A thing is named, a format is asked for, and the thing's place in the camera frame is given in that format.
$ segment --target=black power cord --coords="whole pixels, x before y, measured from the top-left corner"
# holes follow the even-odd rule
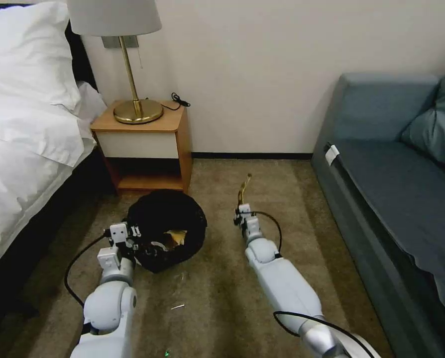
[[[182,100],[181,97],[179,97],[179,95],[176,92],[171,93],[171,99],[178,104],[178,106],[176,108],[171,108],[171,107],[165,106],[164,104],[162,104],[162,106],[169,110],[178,110],[181,108],[181,106],[191,107],[191,104],[189,102],[186,102],[185,100]]]
[[[264,211],[250,211],[249,213],[252,216],[254,216],[254,215],[266,216],[269,219],[271,219],[274,222],[274,224],[276,224],[277,230],[279,230],[279,249],[278,249],[278,251],[279,251],[279,253],[281,253],[281,248],[282,248],[282,229],[281,229],[281,226],[279,225],[279,222],[274,218],[274,216],[272,216],[271,214],[268,214],[268,213],[266,213]]]
[[[311,320],[311,321],[315,321],[315,322],[321,323],[321,324],[326,325],[326,326],[328,326],[330,328],[333,328],[335,330],[338,330],[339,332],[342,332],[343,334],[345,334],[346,336],[348,336],[349,338],[354,340],[356,343],[358,343],[363,348],[363,350],[368,354],[368,356],[370,358],[375,358],[374,355],[372,354],[372,352],[360,341],[360,339],[358,339],[356,336],[354,336],[349,331],[346,331],[344,328],[339,327],[338,325],[335,325],[334,323],[326,322],[326,321],[321,320],[321,319],[316,318],[316,317],[308,316],[308,315],[305,315],[305,314],[302,314],[302,313],[295,313],[295,312],[275,311],[273,313],[273,315],[274,315],[275,320],[279,324],[279,326],[281,326],[284,329],[284,331],[286,331],[287,333],[289,333],[290,335],[292,335],[294,337],[300,337],[300,336],[297,333],[294,333],[291,330],[289,330],[286,326],[284,326],[282,324],[282,322],[279,320],[278,315],[302,317],[302,318],[306,318],[306,319]]]
[[[80,297],[78,297],[78,295],[72,290],[72,288],[68,284],[68,276],[70,274],[70,270],[71,270],[73,264],[80,258],[81,255],[83,255],[83,253],[86,250],[88,250],[91,246],[96,244],[101,239],[103,239],[105,237],[110,237],[110,236],[111,236],[110,230],[106,229],[105,232],[103,233],[103,235],[101,235],[97,239],[94,239],[92,242],[90,242],[88,245],[86,245],[79,253],[77,253],[77,255],[70,261],[70,263],[68,264],[68,267],[67,267],[67,269],[65,271],[65,278],[64,278],[65,288],[67,289],[68,293],[72,295],[72,297],[78,302],[78,304],[82,308],[84,307],[83,301],[80,299]]]

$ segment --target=white wall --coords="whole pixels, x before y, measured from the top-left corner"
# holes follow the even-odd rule
[[[157,4],[163,30],[129,49],[136,85],[192,104],[197,152],[308,153],[341,73],[445,71],[445,0]],[[106,101],[129,98],[120,51],[84,43]]]

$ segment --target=sofa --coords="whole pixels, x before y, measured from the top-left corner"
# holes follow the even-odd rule
[[[344,74],[312,166],[397,357],[445,357],[445,167],[400,141],[431,75]],[[326,152],[335,146],[332,163]]]

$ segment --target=wire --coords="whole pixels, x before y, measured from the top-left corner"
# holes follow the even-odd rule
[[[247,178],[244,183],[241,185],[241,189],[239,189],[239,193],[237,193],[237,205],[243,205],[244,204],[244,192],[246,191],[247,185],[251,181],[252,174],[247,173]]]
[[[183,107],[191,107],[191,104],[186,102],[186,101],[184,101],[184,100],[182,100],[181,97],[179,97],[176,92],[171,93],[171,99],[179,104],[176,108],[171,108],[171,107],[165,106],[164,104],[162,104],[162,106],[167,108],[167,109],[170,109],[170,110],[178,110],[178,109],[181,108],[181,106],[183,106]]]
[[[293,335],[295,337],[300,337],[300,336],[298,334],[292,332],[291,330],[289,330],[286,326],[284,326],[282,324],[282,322],[279,320],[279,317],[277,317],[278,315],[302,317],[302,318],[306,318],[306,319],[311,320],[311,321],[315,321],[315,322],[321,323],[321,324],[326,325],[326,326],[328,326],[330,328],[333,328],[333,329],[335,329],[335,330],[337,330],[339,332],[342,332],[343,334],[345,334],[346,336],[348,336],[349,338],[354,340],[356,343],[358,343],[363,348],[363,350],[368,354],[368,356],[370,358],[375,358],[374,355],[372,354],[372,352],[356,336],[354,336],[349,331],[346,331],[344,328],[339,327],[338,325],[336,325],[334,323],[326,322],[326,321],[321,320],[319,318],[315,318],[315,317],[312,317],[312,316],[308,316],[308,315],[305,315],[305,314],[302,314],[302,313],[295,313],[295,312],[275,311],[273,313],[273,315],[274,315],[275,320],[279,324],[279,326],[281,326],[284,329],[284,331],[286,331],[287,333],[289,333],[289,334],[291,334],[291,335]]]
[[[277,230],[279,230],[279,249],[278,250],[279,250],[279,253],[281,253],[281,248],[282,248],[282,229],[281,229],[281,226],[279,225],[279,223],[277,222],[277,220],[274,218],[274,216],[272,216],[271,214],[268,214],[268,213],[266,213],[264,211],[250,211],[249,213],[251,215],[259,214],[259,215],[267,216],[269,219],[271,219],[274,222],[274,224],[276,224]]]
[[[68,284],[68,276],[70,274],[70,270],[73,266],[73,264],[80,258],[81,255],[83,255],[83,253],[88,250],[91,246],[93,246],[94,244],[96,244],[98,241],[100,241],[102,238],[104,237],[108,237],[110,235],[110,231],[109,230],[105,230],[105,232],[103,233],[103,235],[101,235],[100,237],[98,237],[97,239],[93,240],[92,242],[90,242],[88,245],[85,246],[85,248],[83,250],[81,250],[68,264],[68,267],[65,271],[65,278],[64,278],[64,283],[65,283],[65,288],[67,289],[68,293],[72,295],[72,297],[78,302],[78,304],[83,308],[84,307],[84,303],[83,301],[80,299],[80,297],[78,297],[78,295],[72,290],[72,288],[70,287],[70,285]]]

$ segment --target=carpet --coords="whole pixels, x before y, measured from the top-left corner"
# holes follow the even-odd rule
[[[132,327],[134,357],[310,357],[297,338],[273,320],[244,242],[233,226],[237,191],[252,173],[245,201],[271,213],[283,231],[282,253],[319,295],[327,320],[361,334],[382,357],[389,345],[337,229],[309,162],[195,160],[190,195],[206,214],[202,249],[190,260],[158,274],[137,267],[138,305]],[[68,357],[79,337],[81,309],[63,286],[72,256],[104,228],[120,221],[137,196],[89,196],[60,228],[48,254],[23,289],[39,310],[35,317],[8,313],[0,328],[0,357]],[[267,238],[272,222],[261,217]],[[80,297],[100,279],[101,242],[74,265],[70,283]]]

